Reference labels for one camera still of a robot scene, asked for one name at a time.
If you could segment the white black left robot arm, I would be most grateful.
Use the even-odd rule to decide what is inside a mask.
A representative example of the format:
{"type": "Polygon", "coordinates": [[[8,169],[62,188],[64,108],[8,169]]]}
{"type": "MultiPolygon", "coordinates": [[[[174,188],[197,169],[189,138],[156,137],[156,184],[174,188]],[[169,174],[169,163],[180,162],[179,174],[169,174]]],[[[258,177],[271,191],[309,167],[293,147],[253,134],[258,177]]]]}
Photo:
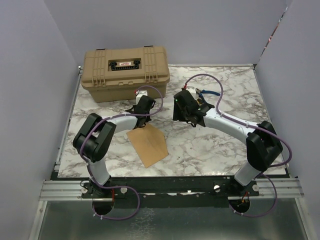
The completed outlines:
{"type": "Polygon", "coordinates": [[[150,111],[156,101],[146,95],[125,112],[102,117],[91,113],[73,139],[72,145],[86,162],[89,182],[84,184],[82,198],[106,198],[114,193],[111,175],[103,158],[107,154],[114,134],[143,128],[151,120],[150,111]]]}

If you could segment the brown paper envelope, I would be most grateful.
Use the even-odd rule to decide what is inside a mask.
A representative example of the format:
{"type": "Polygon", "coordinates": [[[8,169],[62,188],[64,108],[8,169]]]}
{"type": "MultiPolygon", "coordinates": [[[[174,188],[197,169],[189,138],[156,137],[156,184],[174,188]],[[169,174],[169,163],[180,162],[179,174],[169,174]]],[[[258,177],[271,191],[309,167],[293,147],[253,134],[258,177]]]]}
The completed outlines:
{"type": "Polygon", "coordinates": [[[151,124],[147,123],[126,134],[145,168],[169,155],[163,132],[151,124]]]}

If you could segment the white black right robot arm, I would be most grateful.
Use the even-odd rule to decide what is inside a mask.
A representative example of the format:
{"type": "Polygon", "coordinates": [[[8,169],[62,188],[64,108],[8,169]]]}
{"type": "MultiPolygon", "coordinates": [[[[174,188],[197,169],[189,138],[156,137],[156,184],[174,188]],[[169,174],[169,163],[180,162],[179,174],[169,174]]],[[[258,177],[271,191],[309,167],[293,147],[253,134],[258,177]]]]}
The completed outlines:
{"type": "Polygon", "coordinates": [[[273,125],[268,121],[258,124],[224,114],[217,105],[198,102],[188,90],[181,90],[173,98],[174,121],[215,129],[245,144],[247,162],[229,184],[230,191],[236,196],[246,192],[248,184],[271,167],[283,151],[273,125]]]}

